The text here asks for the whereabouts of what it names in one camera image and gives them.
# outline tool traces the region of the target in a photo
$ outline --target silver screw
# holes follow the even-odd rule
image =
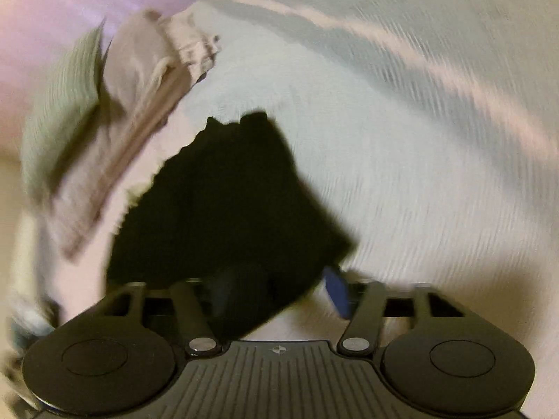
[[[361,337],[350,337],[342,342],[342,346],[349,351],[364,351],[369,348],[370,343]]]
[[[217,343],[213,338],[209,337],[198,337],[193,338],[189,343],[188,346],[192,348],[194,351],[197,352],[205,352],[210,351],[216,348]]]

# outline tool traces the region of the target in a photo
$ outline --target circular logo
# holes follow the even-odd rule
[[[278,346],[275,346],[274,348],[272,348],[272,351],[276,354],[283,354],[287,351],[287,348],[285,348],[284,346],[278,345]]]

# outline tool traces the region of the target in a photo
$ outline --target gray fabric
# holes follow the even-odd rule
[[[525,404],[559,415],[559,0],[201,0],[220,36],[180,103],[276,119],[303,178],[359,241],[345,267],[432,282],[521,340]],[[323,292],[251,338],[336,340]]]

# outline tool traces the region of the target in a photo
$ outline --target pink wall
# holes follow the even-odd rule
[[[170,15],[195,0],[0,0],[0,151],[17,155],[29,96],[45,68],[107,17],[105,45],[130,13]]]

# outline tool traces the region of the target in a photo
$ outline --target black garment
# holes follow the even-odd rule
[[[230,340],[306,292],[349,245],[298,180],[265,113],[227,125],[209,118],[128,212],[107,284],[202,278],[210,326]]]

